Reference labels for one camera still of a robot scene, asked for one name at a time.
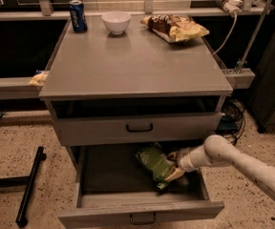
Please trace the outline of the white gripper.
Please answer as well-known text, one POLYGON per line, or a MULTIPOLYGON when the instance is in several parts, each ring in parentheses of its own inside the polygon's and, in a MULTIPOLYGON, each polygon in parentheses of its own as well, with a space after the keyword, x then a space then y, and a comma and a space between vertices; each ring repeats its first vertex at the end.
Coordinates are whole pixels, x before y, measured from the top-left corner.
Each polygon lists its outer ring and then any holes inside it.
POLYGON ((197 170, 197 167, 192 162, 190 152, 191 148, 183 148, 167 155, 169 160, 177 162, 179 168, 176 168, 171 175, 166 177, 164 179, 165 181, 171 182, 172 180, 183 176, 184 172, 193 172, 197 170))

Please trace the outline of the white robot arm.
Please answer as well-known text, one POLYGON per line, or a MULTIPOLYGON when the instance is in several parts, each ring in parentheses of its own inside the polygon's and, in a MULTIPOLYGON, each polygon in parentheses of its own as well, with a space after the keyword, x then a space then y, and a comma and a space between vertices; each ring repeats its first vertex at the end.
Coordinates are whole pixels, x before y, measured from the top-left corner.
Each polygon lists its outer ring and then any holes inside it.
POLYGON ((243 153, 221 135, 210 135, 202 145, 182 148, 168 158, 182 173, 229 164, 275 201, 275 167, 243 153))

